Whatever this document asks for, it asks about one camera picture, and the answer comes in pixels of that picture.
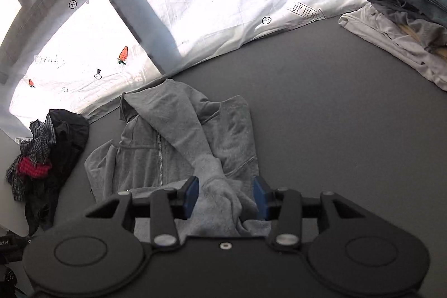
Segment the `grey zip hoodie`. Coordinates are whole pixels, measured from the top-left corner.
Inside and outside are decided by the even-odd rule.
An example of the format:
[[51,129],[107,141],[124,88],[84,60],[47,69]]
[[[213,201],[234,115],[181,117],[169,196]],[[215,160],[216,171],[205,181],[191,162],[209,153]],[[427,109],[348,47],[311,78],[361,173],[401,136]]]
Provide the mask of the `grey zip hoodie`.
[[192,216],[177,220],[181,238],[256,237],[270,231],[258,219],[253,180],[259,174],[249,105],[243,97],[211,101],[171,79],[125,94],[118,142],[108,141],[85,161],[96,202],[121,191],[148,197],[199,179]]

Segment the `black garment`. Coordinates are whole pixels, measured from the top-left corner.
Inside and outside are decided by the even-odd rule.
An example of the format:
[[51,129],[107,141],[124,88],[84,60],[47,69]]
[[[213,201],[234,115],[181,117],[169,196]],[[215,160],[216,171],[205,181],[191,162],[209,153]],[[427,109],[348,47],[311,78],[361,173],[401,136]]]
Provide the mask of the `black garment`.
[[50,147],[51,169],[44,178],[30,178],[25,187],[25,216],[29,235],[53,226],[62,187],[82,156],[89,139],[89,123],[64,109],[49,110],[56,143]]

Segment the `blue checked shirt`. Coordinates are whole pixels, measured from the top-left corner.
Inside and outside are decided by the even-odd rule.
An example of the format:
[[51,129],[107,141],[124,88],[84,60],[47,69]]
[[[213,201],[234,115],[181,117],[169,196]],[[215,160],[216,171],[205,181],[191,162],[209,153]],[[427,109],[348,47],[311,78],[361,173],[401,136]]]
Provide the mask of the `blue checked shirt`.
[[29,157],[34,165],[37,163],[51,163],[49,159],[50,148],[56,144],[54,125],[49,113],[44,122],[36,120],[30,123],[30,131],[33,137],[20,143],[20,154],[8,167],[5,174],[7,183],[11,185],[12,196],[17,202],[25,201],[26,183],[31,179],[39,179],[18,174],[17,164],[20,159]]

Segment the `red checked cloth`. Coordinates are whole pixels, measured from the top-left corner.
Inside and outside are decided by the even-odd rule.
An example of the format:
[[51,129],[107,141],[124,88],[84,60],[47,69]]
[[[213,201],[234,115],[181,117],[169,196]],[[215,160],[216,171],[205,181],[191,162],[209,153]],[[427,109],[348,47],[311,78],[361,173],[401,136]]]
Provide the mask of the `red checked cloth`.
[[22,157],[17,164],[18,174],[30,178],[45,178],[49,175],[51,167],[51,163],[37,163],[34,165],[29,157]]

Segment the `light grey folded garment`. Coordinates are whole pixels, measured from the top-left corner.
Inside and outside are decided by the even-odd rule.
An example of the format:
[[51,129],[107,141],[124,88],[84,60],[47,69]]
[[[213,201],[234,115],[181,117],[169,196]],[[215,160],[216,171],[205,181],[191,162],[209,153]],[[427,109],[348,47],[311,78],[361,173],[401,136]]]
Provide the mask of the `light grey folded garment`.
[[378,12],[371,3],[339,18],[339,25],[376,45],[446,90],[446,52],[431,53]]

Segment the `white printed curtain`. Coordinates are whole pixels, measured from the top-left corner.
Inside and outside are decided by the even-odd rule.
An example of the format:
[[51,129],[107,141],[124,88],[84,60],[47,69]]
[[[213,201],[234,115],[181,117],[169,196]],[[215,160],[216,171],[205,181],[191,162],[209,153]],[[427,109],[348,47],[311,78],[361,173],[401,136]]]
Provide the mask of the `white printed curtain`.
[[114,98],[247,42],[365,0],[1,0],[1,130],[30,138],[51,109]]

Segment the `dark grey folded garment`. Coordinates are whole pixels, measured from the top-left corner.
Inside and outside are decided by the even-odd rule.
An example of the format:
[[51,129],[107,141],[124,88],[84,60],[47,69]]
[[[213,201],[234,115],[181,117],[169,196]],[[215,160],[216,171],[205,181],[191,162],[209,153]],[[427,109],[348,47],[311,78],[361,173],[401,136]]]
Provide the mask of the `dark grey folded garment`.
[[402,32],[431,53],[446,52],[446,27],[434,23],[413,5],[401,0],[367,0]]

